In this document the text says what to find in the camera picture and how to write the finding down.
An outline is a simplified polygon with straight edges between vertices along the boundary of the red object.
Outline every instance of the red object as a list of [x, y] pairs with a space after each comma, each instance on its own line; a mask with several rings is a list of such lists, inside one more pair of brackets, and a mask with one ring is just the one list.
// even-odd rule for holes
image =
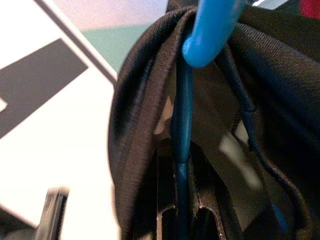
[[300, 9], [303, 16], [320, 19], [320, 0], [300, 0]]

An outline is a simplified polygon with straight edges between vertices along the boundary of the black bag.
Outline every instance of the black bag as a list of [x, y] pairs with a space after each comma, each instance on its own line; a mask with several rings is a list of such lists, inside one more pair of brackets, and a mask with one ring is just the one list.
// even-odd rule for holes
[[[181, 6], [170, 1], [139, 38], [115, 86], [108, 153], [122, 239], [158, 233], [148, 224], [157, 217], [157, 174], [171, 171], [159, 173], [158, 153], [164, 142], [170, 148], [163, 139], [170, 138], [175, 61], [196, 13]], [[320, 239], [319, 46], [318, 20], [246, 7], [219, 56], [194, 70], [193, 151], [223, 180], [242, 229], [231, 236], [238, 220], [223, 223], [217, 239]]]

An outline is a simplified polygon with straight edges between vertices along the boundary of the white wall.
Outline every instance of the white wall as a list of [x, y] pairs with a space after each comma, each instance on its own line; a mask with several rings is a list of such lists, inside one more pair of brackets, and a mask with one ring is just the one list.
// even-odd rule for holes
[[53, 0], [81, 30], [153, 23], [168, 0]]

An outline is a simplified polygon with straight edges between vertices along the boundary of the blue plastic hanger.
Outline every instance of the blue plastic hanger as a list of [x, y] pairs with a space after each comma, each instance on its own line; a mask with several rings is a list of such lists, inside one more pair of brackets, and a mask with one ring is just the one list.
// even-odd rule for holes
[[245, 5], [244, 0], [200, 0], [192, 34], [182, 47], [194, 68], [208, 65], [222, 50]]
[[176, 65], [176, 97], [171, 138], [176, 158], [178, 194], [177, 240], [188, 233], [188, 158], [192, 131], [192, 67], [209, 64], [221, 51], [242, 11], [244, 0], [200, 0], [192, 34], [186, 39]]

